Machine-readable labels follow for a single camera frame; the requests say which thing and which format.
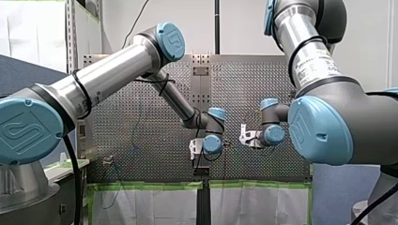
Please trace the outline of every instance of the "white paper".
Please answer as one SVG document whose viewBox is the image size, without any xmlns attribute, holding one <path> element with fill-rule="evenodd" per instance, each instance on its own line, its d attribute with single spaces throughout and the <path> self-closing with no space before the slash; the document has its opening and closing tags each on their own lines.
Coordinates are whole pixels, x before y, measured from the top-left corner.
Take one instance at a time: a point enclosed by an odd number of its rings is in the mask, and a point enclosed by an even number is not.
<svg viewBox="0 0 398 225">
<path fill-rule="evenodd" d="M 0 15 L 0 54 L 11 54 L 8 36 L 8 20 Z"/>
<path fill-rule="evenodd" d="M 0 53 L 65 72 L 65 3 L 0 1 Z"/>
</svg>

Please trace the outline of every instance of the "white wall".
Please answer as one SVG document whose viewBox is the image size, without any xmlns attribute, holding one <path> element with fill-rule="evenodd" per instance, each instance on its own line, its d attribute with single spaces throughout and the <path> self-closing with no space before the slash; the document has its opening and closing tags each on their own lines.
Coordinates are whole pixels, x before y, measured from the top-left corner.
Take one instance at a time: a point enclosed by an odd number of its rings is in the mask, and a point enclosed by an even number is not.
<svg viewBox="0 0 398 225">
<path fill-rule="evenodd" d="M 104 53 L 121 48 L 144 1 L 103 0 Z M 358 79 L 366 90 L 388 86 L 390 1 L 378 1 L 377 7 L 371 0 L 345 1 L 347 32 L 336 49 L 335 59 L 344 74 Z M 266 2 L 221 1 L 221 53 L 281 54 L 273 39 L 263 36 Z M 157 23 L 173 22 L 186 39 L 187 53 L 214 52 L 213 12 L 213 0 L 152 0 L 133 34 Z"/>
</svg>

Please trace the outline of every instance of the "metal frame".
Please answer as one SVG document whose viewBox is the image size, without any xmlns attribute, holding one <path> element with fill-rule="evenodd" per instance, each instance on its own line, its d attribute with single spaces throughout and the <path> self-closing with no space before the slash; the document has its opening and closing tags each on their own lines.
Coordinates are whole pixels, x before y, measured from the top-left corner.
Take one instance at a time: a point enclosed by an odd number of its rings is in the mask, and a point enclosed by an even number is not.
<svg viewBox="0 0 398 225">
<path fill-rule="evenodd" d="M 75 0 L 67 0 L 67 62 L 68 74 L 78 67 Z"/>
</svg>

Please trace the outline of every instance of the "metal pole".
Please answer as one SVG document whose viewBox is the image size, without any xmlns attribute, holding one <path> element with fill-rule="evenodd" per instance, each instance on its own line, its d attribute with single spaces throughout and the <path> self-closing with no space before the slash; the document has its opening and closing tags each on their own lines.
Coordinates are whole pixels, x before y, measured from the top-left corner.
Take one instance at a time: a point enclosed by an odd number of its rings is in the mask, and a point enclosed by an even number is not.
<svg viewBox="0 0 398 225">
<path fill-rule="evenodd" d="M 215 11 L 214 11 L 214 19 L 215 19 L 215 46 L 216 46 L 216 54 L 220 54 L 220 0 L 215 0 Z"/>
</svg>

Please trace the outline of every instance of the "metal bracket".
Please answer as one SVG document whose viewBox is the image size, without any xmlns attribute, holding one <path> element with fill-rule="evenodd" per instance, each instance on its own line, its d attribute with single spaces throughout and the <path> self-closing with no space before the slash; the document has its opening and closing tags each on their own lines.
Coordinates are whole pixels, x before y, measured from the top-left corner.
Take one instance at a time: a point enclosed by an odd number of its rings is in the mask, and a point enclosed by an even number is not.
<svg viewBox="0 0 398 225">
<path fill-rule="evenodd" d="M 258 141 L 260 133 L 261 131 L 258 130 L 246 131 L 246 125 L 242 124 L 240 126 L 239 141 L 241 144 L 250 146 L 251 148 L 265 148 L 265 146 Z"/>
<path fill-rule="evenodd" d="M 67 57 L 68 74 L 78 68 L 75 0 L 67 0 Z"/>
<path fill-rule="evenodd" d="M 210 106 L 211 71 L 209 54 L 193 54 L 191 56 L 191 104 L 193 107 L 207 111 Z"/>
<path fill-rule="evenodd" d="M 208 76 L 209 73 L 209 67 L 193 67 L 193 76 Z"/>
<path fill-rule="evenodd" d="M 191 160 L 195 159 L 195 155 L 202 153 L 203 138 L 193 139 L 190 142 Z"/>
</svg>

